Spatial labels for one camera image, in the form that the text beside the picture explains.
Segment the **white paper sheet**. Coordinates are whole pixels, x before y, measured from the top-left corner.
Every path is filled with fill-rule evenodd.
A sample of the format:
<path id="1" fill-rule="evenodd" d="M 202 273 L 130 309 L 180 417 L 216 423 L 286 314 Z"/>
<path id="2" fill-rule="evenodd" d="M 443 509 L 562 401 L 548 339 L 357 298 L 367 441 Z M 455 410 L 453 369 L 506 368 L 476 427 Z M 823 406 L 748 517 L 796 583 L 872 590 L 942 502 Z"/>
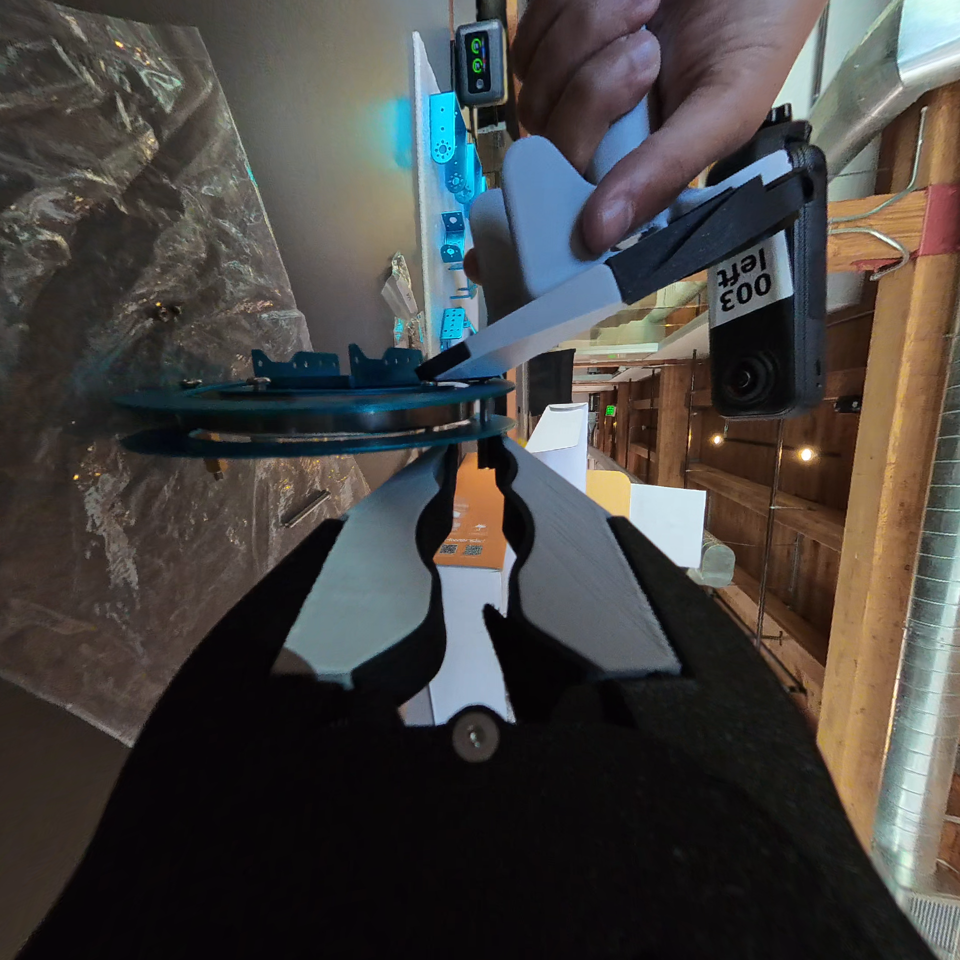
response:
<path id="1" fill-rule="evenodd" d="M 411 108 L 413 122 L 413 158 L 417 240 L 422 275 L 422 314 L 424 356 L 441 351 L 440 330 L 443 312 L 462 307 L 472 322 L 478 323 L 478 296 L 468 296 L 468 280 L 455 264 L 441 256 L 446 241 L 442 221 L 445 212 L 459 205 L 447 189 L 442 167 L 430 149 L 430 99 L 440 92 L 420 33 L 411 34 Z"/>

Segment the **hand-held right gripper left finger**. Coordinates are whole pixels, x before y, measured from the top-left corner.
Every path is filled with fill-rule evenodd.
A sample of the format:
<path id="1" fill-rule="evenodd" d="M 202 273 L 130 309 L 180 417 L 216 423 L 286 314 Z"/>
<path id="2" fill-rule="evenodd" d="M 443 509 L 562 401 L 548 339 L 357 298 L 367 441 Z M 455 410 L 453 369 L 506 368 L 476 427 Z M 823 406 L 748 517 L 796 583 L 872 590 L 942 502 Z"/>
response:
<path id="1" fill-rule="evenodd" d="M 450 534 L 459 445 L 421 453 L 342 520 L 271 666 L 271 681 L 394 727 L 432 726 L 418 702 L 447 652 L 435 554 Z"/>

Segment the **silver spiral duct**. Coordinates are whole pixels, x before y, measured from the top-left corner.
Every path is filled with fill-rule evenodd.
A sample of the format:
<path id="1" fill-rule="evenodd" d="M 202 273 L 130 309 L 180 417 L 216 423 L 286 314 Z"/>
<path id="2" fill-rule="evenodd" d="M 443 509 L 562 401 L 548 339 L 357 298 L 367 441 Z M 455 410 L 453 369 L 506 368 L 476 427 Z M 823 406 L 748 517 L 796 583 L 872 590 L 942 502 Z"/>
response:
<path id="1" fill-rule="evenodd" d="M 958 748 L 958 358 L 947 370 L 872 838 L 894 898 L 919 926 L 938 910 L 925 902 Z"/>

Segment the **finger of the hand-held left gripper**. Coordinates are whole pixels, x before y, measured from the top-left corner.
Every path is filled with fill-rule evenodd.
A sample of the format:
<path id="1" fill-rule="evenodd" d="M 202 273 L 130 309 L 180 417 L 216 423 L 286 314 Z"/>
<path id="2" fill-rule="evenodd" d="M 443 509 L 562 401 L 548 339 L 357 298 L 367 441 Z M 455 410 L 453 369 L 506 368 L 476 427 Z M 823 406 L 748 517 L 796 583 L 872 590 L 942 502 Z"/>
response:
<path id="1" fill-rule="evenodd" d="M 497 378 L 625 305 L 611 269 L 594 266 L 423 362 L 415 372 L 421 381 Z"/>

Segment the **long metal screw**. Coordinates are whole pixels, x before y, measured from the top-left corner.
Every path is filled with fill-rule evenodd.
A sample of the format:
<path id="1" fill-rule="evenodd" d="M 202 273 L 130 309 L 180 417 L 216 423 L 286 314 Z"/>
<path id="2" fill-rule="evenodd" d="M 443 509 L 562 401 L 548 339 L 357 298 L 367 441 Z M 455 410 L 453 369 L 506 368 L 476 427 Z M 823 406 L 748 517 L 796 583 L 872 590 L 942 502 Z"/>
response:
<path id="1" fill-rule="evenodd" d="M 293 529 L 306 519 L 314 515 L 330 500 L 330 490 L 317 488 L 310 491 L 306 499 L 282 518 L 281 526 L 284 529 Z"/>

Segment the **pale green rounded object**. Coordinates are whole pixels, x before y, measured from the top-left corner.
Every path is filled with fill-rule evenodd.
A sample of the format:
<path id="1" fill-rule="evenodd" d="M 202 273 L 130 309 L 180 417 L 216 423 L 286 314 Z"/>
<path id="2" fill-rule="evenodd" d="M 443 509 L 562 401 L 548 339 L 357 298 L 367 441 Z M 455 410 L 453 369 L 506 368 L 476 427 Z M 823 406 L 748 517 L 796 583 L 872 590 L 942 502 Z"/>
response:
<path id="1" fill-rule="evenodd" d="M 734 582 L 736 569 L 737 556 L 733 548 L 704 533 L 699 569 L 702 583 L 712 589 L 724 589 Z"/>

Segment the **black monitor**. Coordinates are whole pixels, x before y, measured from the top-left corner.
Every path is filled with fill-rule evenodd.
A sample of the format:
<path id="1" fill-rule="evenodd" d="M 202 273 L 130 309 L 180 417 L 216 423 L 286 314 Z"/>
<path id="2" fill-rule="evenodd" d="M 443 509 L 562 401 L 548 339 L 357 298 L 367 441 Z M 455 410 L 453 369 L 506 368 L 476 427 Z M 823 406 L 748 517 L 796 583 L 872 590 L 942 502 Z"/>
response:
<path id="1" fill-rule="evenodd" d="M 575 349 L 552 350 L 527 363 L 527 406 L 531 417 L 542 416 L 551 405 L 572 402 Z"/>

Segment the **blue round turntable assembly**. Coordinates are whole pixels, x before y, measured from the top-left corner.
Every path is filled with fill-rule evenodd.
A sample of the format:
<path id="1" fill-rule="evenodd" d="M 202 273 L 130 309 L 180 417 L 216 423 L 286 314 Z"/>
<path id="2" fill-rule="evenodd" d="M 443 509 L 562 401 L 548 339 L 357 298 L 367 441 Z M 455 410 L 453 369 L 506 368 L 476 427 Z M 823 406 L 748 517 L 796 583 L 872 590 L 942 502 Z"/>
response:
<path id="1" fill-rule="evenodd" d="M 419 350 L 392 346 L 371 357 L 352 343 L 347 352 L 343 372 L 334 353 L 299 351 L 282 362 L 255 349 L 246 379 L 183 380 L 115 396 L 142 426 L 122 444 L 219 469 L 228 461 L 444 448 L 514 427 L 503 413 L 515 385 L 503 376 L 424 379 Z"/>

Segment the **silver rectangular duct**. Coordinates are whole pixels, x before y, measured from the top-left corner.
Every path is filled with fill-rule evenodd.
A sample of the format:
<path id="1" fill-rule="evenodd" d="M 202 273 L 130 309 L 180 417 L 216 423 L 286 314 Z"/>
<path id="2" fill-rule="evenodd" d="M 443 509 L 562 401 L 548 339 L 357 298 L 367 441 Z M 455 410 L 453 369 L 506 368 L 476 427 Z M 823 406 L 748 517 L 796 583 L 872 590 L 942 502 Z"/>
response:
<path id="1" fill-rule="evenodd" d="M 922 96 L 958 79 L 959 3 L 889 3 L 812 107 L 810 140 L 827 181 Z"/>

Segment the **grey device with green display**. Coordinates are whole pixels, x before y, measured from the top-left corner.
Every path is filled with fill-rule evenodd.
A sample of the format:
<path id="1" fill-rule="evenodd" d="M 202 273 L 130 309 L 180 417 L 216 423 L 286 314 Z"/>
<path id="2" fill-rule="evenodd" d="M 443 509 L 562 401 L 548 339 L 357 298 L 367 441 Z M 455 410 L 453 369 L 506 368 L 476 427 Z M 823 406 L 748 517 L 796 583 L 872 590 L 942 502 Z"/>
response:
<path id="1" fill-rule="evenodd" d="M 499 107 L 509 94 L 507 33 L 498 18 L 463 24 L 454 32 L 453 82 L 462 107 Z"/>

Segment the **group of blue metal brackets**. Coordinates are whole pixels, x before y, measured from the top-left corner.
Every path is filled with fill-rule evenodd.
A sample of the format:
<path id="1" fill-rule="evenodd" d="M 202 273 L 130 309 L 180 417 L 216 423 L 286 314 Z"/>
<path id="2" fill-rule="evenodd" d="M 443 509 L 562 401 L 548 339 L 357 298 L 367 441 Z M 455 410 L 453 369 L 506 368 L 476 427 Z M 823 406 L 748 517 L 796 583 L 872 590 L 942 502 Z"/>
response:
<path id="1" fill-rule="evenodd" d="M 453 92 L 436 93 L 429 98 L 429 147 L 447 205 L 439 214 L 440 261 L 450 274 L 458 275 L 463 271 L 467 250 L 468 215 L 474 200 L 486 188 L 486 177 Z M 476 322 L 467 308 L 475 301 L 476 291 L 474 282 L 465 279 L 449 295 L 439 318 L 438 345 L 442 350 L 476 332 Z"/>

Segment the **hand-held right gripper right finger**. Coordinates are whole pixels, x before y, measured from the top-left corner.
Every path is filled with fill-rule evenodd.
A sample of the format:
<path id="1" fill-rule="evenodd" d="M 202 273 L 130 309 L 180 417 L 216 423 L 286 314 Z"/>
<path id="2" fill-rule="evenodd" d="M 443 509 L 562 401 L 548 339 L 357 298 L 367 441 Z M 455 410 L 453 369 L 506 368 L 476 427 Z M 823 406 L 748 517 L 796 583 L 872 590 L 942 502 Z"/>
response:
<path id="1" fill-rule="evenodd" d="M 514 561 L 506 612 L 483 618 L 514 720 L 550 720 L 572 690 L 680 677 L 612 516 L 510 438 L 484 450 Z"/>

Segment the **clear plastic bag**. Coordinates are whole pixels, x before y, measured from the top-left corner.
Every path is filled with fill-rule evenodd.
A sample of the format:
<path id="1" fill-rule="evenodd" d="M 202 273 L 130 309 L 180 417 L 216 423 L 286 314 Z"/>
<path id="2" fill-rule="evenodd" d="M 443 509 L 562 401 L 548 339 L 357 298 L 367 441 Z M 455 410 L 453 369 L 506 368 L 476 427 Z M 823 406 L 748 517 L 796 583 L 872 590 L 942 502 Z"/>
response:
<path id="1" fill-rule="evenodd" d="M 311 348 L 198 30 L 2 2 L 2 676 L 130 746 L 354 458 L 132 453 L 113 399 Z M 310 492 L 330 499 L 293 529 Z"/>

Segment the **person's left hand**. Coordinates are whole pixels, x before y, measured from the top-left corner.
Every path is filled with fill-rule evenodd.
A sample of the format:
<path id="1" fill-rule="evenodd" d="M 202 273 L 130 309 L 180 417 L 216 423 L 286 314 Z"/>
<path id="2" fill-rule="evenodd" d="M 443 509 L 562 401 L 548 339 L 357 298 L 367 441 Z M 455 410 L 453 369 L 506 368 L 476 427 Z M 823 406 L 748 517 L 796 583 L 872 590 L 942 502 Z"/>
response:
<path id="1" fill-rule="evenodd" d="M 595 188 L 583 243 L 603 254 L 762 125 L 825 2 L 534 1 L 511 46 L 518 116 L 584 173 L 653 93 L 658 126 Z"/>

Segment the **white and orange cardboard box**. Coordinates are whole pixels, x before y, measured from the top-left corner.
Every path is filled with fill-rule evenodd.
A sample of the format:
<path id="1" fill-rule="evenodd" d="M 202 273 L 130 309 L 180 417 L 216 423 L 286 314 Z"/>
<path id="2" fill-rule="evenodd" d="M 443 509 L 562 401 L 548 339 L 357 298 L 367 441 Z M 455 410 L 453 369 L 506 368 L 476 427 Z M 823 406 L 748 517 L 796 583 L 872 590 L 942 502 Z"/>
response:
<path id="1" fill-rule="evenodd" d="M 611 518 L 627 521 L 687 574 L 701 564 L 706 496 L 701 491 L 638 484 L 618 469 L 589 469 L 585 403 L 551 405 L 525 450 L 585 493 Z M 436 555 L 446 622 L 446 653 L 422 697 L 423 714 L 441 725 L 463 709 L 484 707 L 514 720 L 483 611 L 507 610 L 507 581 L 515 560 L 502 530 L 503 496 L 492 468 L 469 453 L 460 465 L 452 530 Z"/>

